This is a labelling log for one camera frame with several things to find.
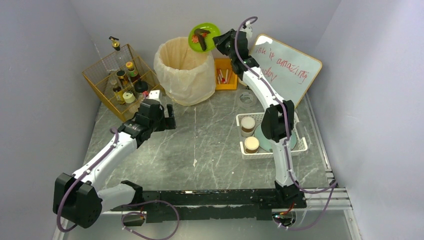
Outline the small yellow label bottle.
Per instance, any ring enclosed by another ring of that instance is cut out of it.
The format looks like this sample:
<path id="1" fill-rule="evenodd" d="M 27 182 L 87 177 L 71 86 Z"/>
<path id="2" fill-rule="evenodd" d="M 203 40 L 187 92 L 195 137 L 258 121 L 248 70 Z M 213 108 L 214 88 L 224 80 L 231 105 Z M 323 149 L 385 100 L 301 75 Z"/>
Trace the small yellow label bottle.
<path id="1" fill-rule="evenodd" d="M 112 88 L 112 90 L 114 92 L 114 95 L 115 95 L 115 98 L 116 98 L 117 102 L 120 105 L 125 105 L 126 102 L 125 102 L 124 97 L 123 97 L 124 92 L 123 92 L 122 88 L 119 85 L 115 85 Z"/>

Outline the white mug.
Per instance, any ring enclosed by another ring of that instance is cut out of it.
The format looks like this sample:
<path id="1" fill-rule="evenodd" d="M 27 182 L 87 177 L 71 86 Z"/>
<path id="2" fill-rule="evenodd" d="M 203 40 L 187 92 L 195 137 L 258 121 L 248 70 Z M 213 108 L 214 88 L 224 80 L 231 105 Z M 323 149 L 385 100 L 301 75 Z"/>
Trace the white mug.
<path id="1" fill-rule="evenodd" d="M 245 116 L 241 119 L 241 135 L 245 138 L 251 137 L 254 134 L 256 121 L 251 116 Z"/>

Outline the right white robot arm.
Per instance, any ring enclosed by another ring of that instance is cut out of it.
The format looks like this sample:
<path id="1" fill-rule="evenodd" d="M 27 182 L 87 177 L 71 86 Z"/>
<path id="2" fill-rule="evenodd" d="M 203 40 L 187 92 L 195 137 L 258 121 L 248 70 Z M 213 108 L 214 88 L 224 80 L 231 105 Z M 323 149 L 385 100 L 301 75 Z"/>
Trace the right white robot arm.
<path id="1" fill-rule="evenodd" d="M 229 30 L 213 37 L 213 44 L 229 57 L 233 72 L 253 91 L 264 109 L 261 131 L 270 142 L 275 164 L 275 189 L 257 197 L 262 208 L 306 208 L 305 194 L 296 185 L 291 169 L 290 137 L 295 126 L 295 106 L 285 100 L 263 76 L 259 63 L 249 54 L 247 33 Z"/>

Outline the green plate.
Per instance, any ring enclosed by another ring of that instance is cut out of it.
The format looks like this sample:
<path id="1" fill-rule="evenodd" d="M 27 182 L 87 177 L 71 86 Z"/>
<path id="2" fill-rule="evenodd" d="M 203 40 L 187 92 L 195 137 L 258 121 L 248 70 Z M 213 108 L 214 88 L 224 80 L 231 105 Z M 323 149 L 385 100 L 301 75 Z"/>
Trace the green plate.
<path id="1" fill-rule="evenodd" d="M 206 51 L 202 51 L 201 46 L 199 43 L 193 43 L 192 42 L 192 36 L 194 35 L 194 31 L 195 29 L 206 29 L 210 31 L 210 34 L 208 34 L 205 37 L 205 42 L 207 45 Z M 221 31 L 220 29 L 213 23 L 210 22 L 204 22 L 201 24 L 196 25 L 188 34 L 188 45 L 189 47 L 197 52 L 197 53 L 207 53 L 210 52 L 211 50 L 215 49 L 215 44 L 213 41 L 213 37 L 217 37 L 221 35 Z"/>

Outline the steel lined mug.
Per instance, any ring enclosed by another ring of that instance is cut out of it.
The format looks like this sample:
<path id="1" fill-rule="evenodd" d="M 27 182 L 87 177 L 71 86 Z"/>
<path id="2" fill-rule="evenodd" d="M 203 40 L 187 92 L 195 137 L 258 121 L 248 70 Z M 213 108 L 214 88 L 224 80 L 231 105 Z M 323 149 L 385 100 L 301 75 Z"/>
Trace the steel lined mug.
<path id="1" fill-rule="evenodd" d="M 249 136 L 244 140 L 244 151 L 247 154 L 255 154 L 258 152 L 260 147 L 260 141 L 254 137 Z"/>

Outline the tall yellow label spice jar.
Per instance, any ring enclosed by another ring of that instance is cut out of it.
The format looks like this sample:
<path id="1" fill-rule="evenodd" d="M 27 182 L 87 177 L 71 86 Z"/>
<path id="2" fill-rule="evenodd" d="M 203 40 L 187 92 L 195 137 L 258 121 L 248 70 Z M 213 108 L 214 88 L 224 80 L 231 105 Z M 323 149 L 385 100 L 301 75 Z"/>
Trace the tall yellow label spice jar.
<path id="1" fill-rule="evenodd" d="M 118 70 L 115 75 L 119 79 L 121 85 L 123 88 L 127 88 L 130 85 L 129 79 L 126 75 L 126 72 L 124 70 Z"/>

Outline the clear oil dispenser bottle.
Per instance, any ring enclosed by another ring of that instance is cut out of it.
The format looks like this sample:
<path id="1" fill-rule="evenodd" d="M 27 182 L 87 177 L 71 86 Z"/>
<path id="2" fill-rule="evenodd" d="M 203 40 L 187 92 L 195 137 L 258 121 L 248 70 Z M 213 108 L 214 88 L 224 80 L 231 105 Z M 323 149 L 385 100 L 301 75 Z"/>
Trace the clear oil dispenser bottle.
<path id="1" fill-rule="evenodd" d="M 110 36 L 108 39 L 111 40 L 112 42 L 111 44 L 114 49 L 114 58 L 117 62 L 118 67 L 122 71 L 125 71 L 127 73 L 128 72 L 128 69 L 126 67 L 127 55 L 125 51 L 123 50 L 123 48 L 121 47 L 119 39 L 113 36 Z"/>

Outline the black lid shaker jar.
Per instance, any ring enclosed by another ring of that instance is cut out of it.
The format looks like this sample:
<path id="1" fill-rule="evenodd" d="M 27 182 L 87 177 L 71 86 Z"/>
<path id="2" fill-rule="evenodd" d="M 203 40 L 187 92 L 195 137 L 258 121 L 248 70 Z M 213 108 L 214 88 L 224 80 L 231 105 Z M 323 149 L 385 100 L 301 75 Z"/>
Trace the black lid shaker jar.
<path id="1" fill-rule="evenodd" d="M 144 98 L 143 93 L 149 91 L 149 85 L 146 81 L 137 80 L 134 84 L 134 91 L 136 92 L 137 98 Z"/>

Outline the light blue flower plate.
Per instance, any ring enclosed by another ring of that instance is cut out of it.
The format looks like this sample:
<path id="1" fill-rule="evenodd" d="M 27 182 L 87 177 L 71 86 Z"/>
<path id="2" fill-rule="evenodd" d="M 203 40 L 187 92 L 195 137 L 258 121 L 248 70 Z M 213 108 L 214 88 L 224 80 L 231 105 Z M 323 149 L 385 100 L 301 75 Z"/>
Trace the light blue flower plate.
<path id="1" fill-rule="evenodd" d="M 261 125 L 259 125 L 254 132 L 254 137 L 258 139 L 259 141 L 259 146 L 265 150 L 266 152 L 272 153 L 273 149 L 272 149 L 272 145 L 269 142 L 269 140 L 265 137 L 265 135 L 262 132 L 261 129 Z M 296 145 L 298 143 L 298 136 L 297 134 L 292 131 L 291 135 L 290 135 L 290 149 L 293 150 Z"/>

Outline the white plastic basket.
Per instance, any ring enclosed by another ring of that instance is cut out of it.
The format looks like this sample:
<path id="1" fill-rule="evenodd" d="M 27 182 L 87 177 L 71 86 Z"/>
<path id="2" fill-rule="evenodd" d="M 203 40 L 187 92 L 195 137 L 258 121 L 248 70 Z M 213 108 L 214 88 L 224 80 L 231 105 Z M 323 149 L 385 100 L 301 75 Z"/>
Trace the white plastic basket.
<path id="1" fill-rule="evenodd" d="M 272 148 L 269 142 L 266 143 L 266 148 L 263 148 L 263 144 L 259 143 L 259 148 L 256 153 L 247 153 L 245 148 L 245 139 L 246 137 L 242 135 L 242 127 L 241 127 L 241 121 L 245 117 L 251 117 L 255 121 L 255 127 L 254 130 L 256 130 L 257 127 L 260 127 L 262 123 L 264 113 L 262 112 L 255 112 L 255 113 L 241 113 L 237 114 L 235 117 L 236 120 L 236 126 L 238 131 L 238 138 L 239 138 L 239 145 L 240 145 L 240 151 L 241 156 L 244 160 L 254 160 L 254 159 L 268 159 L 273 157 Z M 297 124 L 300 122 L 299 117 L 297 113 L 294 113 L 294 127 L 292 130 L 292 134 L 290 135 L 290 153 L 292 156 L 298 156 L 308 150 L 308 144 L 306 138 L 300 137 L 300 134 L 298 133 Z"/>

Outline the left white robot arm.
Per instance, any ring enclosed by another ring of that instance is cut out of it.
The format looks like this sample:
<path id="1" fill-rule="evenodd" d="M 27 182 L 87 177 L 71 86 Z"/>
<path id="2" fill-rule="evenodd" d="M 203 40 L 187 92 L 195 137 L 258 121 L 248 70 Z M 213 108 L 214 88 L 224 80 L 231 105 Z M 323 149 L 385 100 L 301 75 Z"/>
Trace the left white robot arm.
<path id="1" fill-rule="evenodd" d="M 62 219 L 75 227 L 89 228 L 100 214 L 122 205 L 134 205 L 143 198 L 141 186 L 124 181 L 115 187 L 100 190 L 114 169 L 137 150 L 152 133 L 176 128 L 172 104 L 162 105 L 158 99 L 144 100 L 133 117 L 118 128 L 111 128 L 113 138 L 86 165 L 72 174 L 62 173 L 54 182 L 53 212 L 56 226 L 67 233 Z"/>

